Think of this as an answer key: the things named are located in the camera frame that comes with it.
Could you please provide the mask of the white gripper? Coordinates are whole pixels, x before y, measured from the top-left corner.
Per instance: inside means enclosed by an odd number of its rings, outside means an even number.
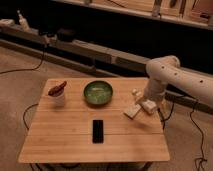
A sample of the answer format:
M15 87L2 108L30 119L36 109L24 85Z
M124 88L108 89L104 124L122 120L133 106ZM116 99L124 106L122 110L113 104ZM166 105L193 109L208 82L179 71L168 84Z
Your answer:
M165 90L164 89L151 89L151 88L146 88L144 90L144 97L146 99L149 99L151 101L155 102L160 102L164 99L165 96ZM137 99L136 104L141 105L143 102L145 102L145 98L141 96L140 98ZM160 104L160 109L162 112L167 111L167 103L166 100L163 100Z

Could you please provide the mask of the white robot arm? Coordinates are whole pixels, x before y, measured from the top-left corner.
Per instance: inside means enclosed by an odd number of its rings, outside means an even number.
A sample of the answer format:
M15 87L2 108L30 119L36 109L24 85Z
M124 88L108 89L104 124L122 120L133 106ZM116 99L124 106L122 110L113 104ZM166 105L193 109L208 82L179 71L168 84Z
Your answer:
M146 72L149 80L143 95L137 98L137 103L152 101L159 104L165 97L167 85L170 84L213 108L213 77L183 70L176 56L149 60Z

